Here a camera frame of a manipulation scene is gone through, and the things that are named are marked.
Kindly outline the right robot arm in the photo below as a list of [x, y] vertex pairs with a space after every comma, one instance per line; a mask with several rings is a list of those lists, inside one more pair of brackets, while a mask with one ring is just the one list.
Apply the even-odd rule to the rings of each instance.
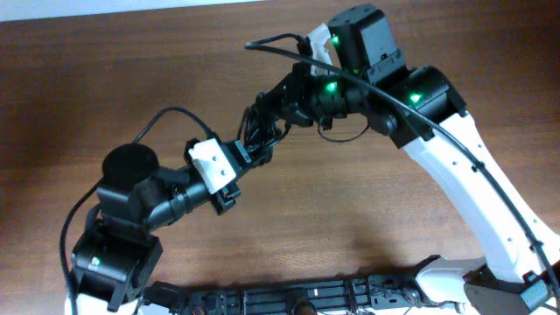
[[480, 258], [420, 262], [401, 286], [408, 303], [469, 304], [481, 314], [558, 309], [558, 235], [497, 165], [449, 80], [432, 66], [407, 67], [381, 10], [342, 11], [299, 38], [291, 57], [292, 72], [256, 106], [325, 130], [365, 116], [437, 182], [482, 248]]

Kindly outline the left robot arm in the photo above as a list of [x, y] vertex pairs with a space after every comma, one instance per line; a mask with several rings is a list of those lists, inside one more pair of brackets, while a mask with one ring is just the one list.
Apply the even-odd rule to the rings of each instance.
[[95, 188], [99, 202], [72, 252], [78, 310], [116, 313], [135, 303], [163, 253], [155, 230], [206, 203], [217, 214], [235, 204], [236, 182], [251, 162], [240, 142], [194, 141], [185, 159], [182, 168], [163, 167], [141, 143], [105, 157]]

